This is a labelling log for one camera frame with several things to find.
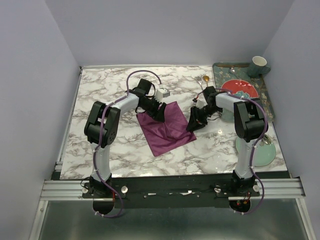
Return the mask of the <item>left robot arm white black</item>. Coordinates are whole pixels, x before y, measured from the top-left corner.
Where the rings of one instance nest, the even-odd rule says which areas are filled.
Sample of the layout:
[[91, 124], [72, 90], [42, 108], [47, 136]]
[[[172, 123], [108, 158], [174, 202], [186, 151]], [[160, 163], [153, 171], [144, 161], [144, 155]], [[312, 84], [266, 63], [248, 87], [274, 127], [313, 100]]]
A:
[[107, 197], [111, 185], [107, 182], [111, 177], [110, 146], [114, 142], [120, 117], [136, 108], [142, 108], [153, 120], [163, 123], [165, 121], [166, 103], [163, 98], [169, 92], [162, 86], [149, 97], [152, 83], [141, 79], [138, 86], [129, 90], [126, 95], [112, 101], [103, 103], [94, 102], [84, 127], [84, 134], [93, 150], [93, 170], [90, 177], [96, 181], [93, 191], [101, 198]]

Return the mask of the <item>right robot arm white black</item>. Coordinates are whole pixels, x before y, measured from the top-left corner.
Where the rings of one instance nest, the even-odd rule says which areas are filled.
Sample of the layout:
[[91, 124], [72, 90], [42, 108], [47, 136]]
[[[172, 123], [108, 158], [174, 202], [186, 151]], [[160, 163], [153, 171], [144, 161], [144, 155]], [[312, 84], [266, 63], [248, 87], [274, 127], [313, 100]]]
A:
[[232, 94], [229, 90], [206, 87], [203, 91], [206, 105], [190, 108], [186, 130], [194, 132], [208, 124], [208, 117], [222, 110], [233, 113], [234, 129], [240, 139], [240, 151], [232, 172], [230, 191], [241, 196], [251, 189], [256, 180], [254, 154], [258, 142], [268, 130], [267, 115], [259, 98], [246, 98]]

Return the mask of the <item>purple cloth napkin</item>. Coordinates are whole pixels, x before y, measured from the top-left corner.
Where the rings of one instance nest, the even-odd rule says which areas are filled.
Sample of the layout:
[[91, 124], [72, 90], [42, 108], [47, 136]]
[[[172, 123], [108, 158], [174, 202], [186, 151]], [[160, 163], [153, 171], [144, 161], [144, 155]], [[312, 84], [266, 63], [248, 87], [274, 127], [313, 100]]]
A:
[[176, 101], [165, 107], [165, 122], [155, 121], [147, 113], [138, 113], [136, 118], [155, 157], [197, 139], [193, 132], [187, 131], [188, 121]]

